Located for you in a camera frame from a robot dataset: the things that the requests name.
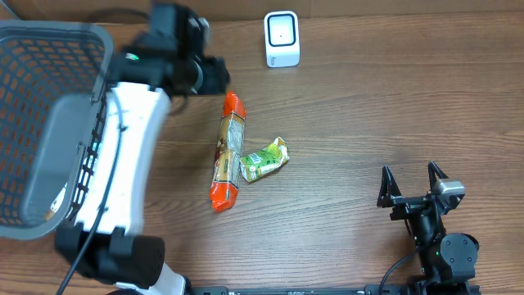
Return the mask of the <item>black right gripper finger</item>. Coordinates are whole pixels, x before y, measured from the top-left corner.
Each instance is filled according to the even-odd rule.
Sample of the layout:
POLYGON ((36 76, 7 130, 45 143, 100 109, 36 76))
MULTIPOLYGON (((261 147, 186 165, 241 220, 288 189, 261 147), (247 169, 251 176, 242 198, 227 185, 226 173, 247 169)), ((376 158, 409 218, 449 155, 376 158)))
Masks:
POLYGON ((401 191, 389 166, 383 166, 382 184, 377 198, 377 207, 393 207, 401 198, 401 191))
POLYGON ((438 179, 448 179, 448 176, 441 170, 441 168, 434 162, 430 161, 427 165, 430 190, 433 190, 438 179))

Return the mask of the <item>green drink carton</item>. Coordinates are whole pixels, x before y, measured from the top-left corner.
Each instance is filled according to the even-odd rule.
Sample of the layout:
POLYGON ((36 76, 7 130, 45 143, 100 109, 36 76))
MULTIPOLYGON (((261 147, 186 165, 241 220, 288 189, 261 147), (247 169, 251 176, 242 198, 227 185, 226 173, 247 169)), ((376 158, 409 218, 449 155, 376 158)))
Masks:
POLYGON ((254 182, 279 169, 290 159, 287 143, 277 137, 267 147, 240 159, 241 174, 248 182, 254 182))

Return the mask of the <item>orange spaghetti packet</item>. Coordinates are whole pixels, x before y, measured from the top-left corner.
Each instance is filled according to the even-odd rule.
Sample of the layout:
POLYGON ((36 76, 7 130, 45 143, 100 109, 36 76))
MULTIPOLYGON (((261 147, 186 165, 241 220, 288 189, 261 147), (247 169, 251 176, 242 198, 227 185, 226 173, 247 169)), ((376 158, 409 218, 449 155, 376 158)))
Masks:
POLYGON ((224 100, 210 186, 211 206, 215 212, 232 208, 237 199, 245 121, 246 109, 241 99, 234 92, 228 92, 224 100))

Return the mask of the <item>mint green tissue pack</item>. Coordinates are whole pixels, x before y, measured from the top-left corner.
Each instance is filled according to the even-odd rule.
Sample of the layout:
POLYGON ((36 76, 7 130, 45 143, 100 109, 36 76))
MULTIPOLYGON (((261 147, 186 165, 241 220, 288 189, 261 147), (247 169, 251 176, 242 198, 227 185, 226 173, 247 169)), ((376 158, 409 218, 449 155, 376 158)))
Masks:
POLYGON ((90 188, 91 180, 97 167, 98 152, 102 145, 94 141, 87 147, 85 156, 81 165, 79 181, 77 185, 77 197, 80 201, 85 199, 90 188))

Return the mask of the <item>white tube gold cap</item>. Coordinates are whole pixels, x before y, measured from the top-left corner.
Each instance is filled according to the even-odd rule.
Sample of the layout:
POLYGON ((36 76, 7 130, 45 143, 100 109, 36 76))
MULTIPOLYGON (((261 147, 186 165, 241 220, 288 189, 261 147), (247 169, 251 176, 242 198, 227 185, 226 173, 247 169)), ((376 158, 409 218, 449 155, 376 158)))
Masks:
POLYGON ((45 220, 50 220, 60 209, 61 204, 63 203, 64 197, 66 194, 66 187, 67 187, 67 184, 65 184, 62 187, 61 191, 57 194, 56 198, 51 203, 49 210, 45 215, 45 220))

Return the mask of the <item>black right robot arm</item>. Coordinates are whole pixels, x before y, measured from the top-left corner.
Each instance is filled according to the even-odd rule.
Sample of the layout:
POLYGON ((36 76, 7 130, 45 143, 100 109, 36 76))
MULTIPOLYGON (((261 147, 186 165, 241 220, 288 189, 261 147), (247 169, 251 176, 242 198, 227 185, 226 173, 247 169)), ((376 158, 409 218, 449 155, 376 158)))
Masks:
POLYGON ((382 168, 382 184, 377 206, 390 208, 391 220, 402 220, 415 248, 400 258, 383 275, 379 294, 478 294, 469 284, 476 275, 479 242, 470 234, 449 234, 442 216, 456 209, 465 197, 465 187, 451 179, 431 161, 427 165, 430 188, 419 197, 403 197, 388 166, 382 168), (394 270, 418 256, 422 273, 408 278, 404 285, 388 285, 394 270))

